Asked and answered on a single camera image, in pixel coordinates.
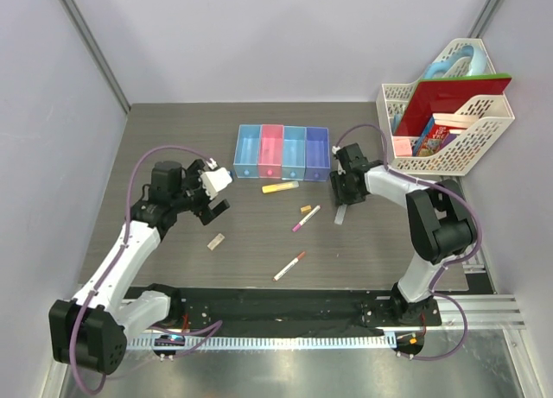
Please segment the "blue capped clear tube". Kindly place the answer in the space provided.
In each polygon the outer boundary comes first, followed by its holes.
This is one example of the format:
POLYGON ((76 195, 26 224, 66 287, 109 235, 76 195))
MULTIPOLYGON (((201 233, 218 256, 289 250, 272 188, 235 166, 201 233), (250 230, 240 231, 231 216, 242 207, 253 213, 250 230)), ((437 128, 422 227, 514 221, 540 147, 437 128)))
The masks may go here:
POLYGON ((345 215, 346 215, 346 209, 347 209, 347 205, 340 205, 337 210, 336 210, 336 214, 335 214, 335 217, 334 217, 334 223, 337 224, 337 225, 342 225, 343 222, 344 222, 344 218, 345 218, 345 215))

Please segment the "clear beige eraser block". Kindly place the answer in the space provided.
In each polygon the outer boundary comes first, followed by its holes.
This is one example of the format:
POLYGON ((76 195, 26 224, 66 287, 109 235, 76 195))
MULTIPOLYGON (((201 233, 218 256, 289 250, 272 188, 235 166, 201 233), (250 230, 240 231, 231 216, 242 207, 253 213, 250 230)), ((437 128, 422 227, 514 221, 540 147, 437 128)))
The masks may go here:
POLYGON ((217 234, 207 245, 207 248, 211 251, 215 250, 224 240, 225 236, 221 233, 217 234))

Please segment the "purple drawer box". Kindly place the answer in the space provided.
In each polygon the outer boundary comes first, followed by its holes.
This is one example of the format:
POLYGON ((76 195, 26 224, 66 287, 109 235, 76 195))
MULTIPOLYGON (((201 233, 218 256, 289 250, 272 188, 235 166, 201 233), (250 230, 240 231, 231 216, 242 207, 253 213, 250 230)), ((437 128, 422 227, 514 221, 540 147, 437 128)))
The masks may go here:
POLYGON ((326 181, 330 173, 329 134, 327 128, 306 128, 306 181, 326 181))

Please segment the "light blue drawer box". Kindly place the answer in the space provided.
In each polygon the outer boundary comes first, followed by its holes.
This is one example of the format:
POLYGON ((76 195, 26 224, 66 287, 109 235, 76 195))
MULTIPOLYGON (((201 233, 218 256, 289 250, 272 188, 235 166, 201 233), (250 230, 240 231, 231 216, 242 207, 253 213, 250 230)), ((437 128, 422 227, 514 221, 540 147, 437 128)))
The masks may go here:
POLYGON ((260 124, 241 124, 234 155, 234 172, 237 178, 258 177, 258 156, 261 137, 260 124))

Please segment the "yellow capped tube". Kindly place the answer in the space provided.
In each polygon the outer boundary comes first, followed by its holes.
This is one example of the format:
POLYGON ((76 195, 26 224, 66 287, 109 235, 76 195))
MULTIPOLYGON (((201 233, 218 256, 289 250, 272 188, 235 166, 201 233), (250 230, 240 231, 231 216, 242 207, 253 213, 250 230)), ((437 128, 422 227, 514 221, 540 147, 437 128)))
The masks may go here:
POLYGON ((299 182, 295 180, 295 181, 286 181, 286 182, 262 186, 261 190, 263 194, 269 194, 269 193, 277 193, 282 191, 293 190, 293 189, 297 189, 298 187, 299 187, 299 182))

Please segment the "teal blue drawer box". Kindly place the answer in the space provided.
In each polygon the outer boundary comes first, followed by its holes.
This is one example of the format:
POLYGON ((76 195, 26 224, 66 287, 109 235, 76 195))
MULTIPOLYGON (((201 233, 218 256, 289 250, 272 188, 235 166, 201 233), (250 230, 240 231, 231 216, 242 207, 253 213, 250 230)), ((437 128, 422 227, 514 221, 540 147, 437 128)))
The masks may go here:
POLYGON ((298 126, 285 126, 283 129, 283 179, 304 180, 306 132, 305 127, 298 126))

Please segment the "pink drawer box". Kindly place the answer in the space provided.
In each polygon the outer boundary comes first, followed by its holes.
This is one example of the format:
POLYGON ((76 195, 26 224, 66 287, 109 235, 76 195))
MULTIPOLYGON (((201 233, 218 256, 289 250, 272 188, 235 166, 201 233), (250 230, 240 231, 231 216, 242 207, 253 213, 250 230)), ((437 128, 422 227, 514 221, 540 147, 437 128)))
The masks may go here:
POLYGON ((277 179, 282 174, 283 126, 264 124, 261 127, 258 154, 258 174, 260 178, 277 179))

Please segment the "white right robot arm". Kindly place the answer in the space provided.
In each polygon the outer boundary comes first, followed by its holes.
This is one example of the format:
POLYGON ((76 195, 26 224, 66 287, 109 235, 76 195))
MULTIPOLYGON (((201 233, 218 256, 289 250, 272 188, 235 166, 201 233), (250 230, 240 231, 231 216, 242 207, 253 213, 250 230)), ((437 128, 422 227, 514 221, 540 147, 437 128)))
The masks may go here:
POLYGON ((446 262, 477 242, 473 214, 451 180, 420 180, 368 161, 357 143, 334 146, 337 168, 329 175, 336 205, 364 202, 377 195, 407 211, 414 255, 390 297, 392 318, 408 325, 419 319, 433 297, 432 289, 446 262))

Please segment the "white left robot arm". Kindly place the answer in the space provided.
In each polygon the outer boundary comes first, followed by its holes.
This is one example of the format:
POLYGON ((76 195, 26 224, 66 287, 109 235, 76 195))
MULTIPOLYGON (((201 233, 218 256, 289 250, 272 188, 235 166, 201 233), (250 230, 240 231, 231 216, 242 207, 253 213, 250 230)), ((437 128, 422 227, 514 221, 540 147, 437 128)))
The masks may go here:
POLYGON ((230 171, 215 161, 155 164, 141 197, 129 201, 120 234, 96 272, 72 299, 57 300, 50 308, 55 361, 107 376, 123 361, 130 340, 151 326, 173 328, 182 322, 184 306, 175 287, 152 283, 128 305, 124 296, 179 214, 190 212, 210 224, 229 208, 227 200, 212 202, 231 183, 230 171))

